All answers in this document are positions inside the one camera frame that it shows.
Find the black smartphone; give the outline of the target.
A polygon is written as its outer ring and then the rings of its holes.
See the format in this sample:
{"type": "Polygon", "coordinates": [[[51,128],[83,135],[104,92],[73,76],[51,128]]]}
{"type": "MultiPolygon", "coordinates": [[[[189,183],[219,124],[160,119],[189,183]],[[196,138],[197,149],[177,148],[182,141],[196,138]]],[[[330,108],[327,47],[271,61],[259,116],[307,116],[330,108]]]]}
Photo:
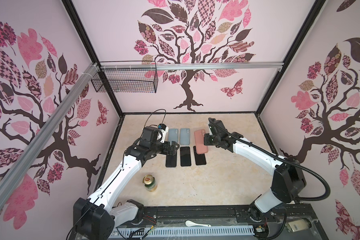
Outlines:
{"type": "Polygon", "coordinates": [[[166,168],[175,168],[177,166],[177,154],[166,156],[166,168]]]}

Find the light blue phone case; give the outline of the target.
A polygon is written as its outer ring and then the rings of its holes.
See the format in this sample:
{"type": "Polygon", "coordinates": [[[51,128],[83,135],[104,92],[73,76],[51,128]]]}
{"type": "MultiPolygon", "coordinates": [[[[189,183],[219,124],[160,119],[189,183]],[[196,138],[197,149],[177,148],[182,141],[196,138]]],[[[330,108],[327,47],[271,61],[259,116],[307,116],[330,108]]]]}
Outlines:
{"type": "Polygon", "coordinates": [[[179,140],[179,130],[178,129],[169,129],[168,132],[168,142],[170,145],[176,145],[179,140]]]}

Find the pink phone case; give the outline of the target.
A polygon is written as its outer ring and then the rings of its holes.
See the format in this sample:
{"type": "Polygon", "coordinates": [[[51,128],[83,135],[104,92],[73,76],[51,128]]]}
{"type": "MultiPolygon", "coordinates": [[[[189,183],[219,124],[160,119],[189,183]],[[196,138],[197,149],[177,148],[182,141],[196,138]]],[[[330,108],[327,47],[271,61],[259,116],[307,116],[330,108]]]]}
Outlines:
{"type": "Polygon", "coordinates": [[[204,136],[206,131],[204,129],[194,132],[196,152],[198,155],[205,154],[209,151],[208,146],[204,144],[204,136]]]}

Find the white phone case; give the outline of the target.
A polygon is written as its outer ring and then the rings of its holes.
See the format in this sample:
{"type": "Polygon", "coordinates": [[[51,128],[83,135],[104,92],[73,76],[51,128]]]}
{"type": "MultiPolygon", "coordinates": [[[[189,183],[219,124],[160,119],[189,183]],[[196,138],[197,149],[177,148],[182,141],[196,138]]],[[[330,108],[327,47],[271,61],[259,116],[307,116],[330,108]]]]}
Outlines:
{"type": "Polygon", "coordinates": [[[180,145],[189,146],[191,142],[191,130],[189,128],[180,129],[180,145]]]}

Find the phone with white case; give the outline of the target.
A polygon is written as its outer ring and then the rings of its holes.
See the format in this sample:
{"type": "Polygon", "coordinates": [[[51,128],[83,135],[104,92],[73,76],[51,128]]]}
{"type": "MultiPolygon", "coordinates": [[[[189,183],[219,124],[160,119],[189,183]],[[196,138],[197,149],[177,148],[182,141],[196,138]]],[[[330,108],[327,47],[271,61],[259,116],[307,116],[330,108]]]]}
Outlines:
{"type": "Polygon", "coordinates": [[[192,165],[190,147],[180,147],[180,157],[182,167],[190,167],[192,165]]]}

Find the phone with pink case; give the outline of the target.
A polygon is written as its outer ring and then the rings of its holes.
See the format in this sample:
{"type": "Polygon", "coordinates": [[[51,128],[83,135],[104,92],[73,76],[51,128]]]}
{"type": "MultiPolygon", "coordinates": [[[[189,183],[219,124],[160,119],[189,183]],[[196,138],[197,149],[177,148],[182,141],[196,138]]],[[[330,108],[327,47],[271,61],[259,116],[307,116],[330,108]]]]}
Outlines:
{"type": "Polygon", "coordinates": [[[196,165],[197,166],[206,165],[207,161],[206,161],[205,154],[198,154],[196,146],[193,146],[193,150],[194,150],[194,157],[195,157],[196,165]]]}

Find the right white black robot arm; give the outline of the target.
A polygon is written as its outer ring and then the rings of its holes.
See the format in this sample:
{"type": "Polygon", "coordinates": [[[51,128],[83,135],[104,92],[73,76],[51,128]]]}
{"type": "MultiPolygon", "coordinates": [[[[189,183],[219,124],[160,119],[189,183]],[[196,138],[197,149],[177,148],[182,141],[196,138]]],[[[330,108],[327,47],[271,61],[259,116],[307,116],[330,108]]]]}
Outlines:
{"type": "Polygon", "coordinates": [[[299,163],[270,153],[249,142],[243,135],[230,133],[222,121],[209,118],[209,134],[204,136],[204,144],[228,150],[252,161],[272,177],[271,187],[257,197],[249,207],[252,218],[259,220],[264,214],[281,204],[294,201],[307,185],[299,163]]]}

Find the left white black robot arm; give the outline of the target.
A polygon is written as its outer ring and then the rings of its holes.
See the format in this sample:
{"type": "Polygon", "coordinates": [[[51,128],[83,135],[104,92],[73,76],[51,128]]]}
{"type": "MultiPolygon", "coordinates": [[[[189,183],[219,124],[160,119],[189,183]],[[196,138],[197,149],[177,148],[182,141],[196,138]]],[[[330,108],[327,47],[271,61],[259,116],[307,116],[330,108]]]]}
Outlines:
{"type": "Polygon", "coordinates": [[[106,240],[114,228],[135,219],[142,219],[143,205],[127,201],[114,204],[132,177],[157,155],[175,155],[179,145],[166,141],[169,128],[164,124],[144,127],[142,135],[123,153],[121,163],[105,182],[87,199],[79,198],[73,207],[74,224],[68,237],[77,234],[89,240],[106,240]]]}

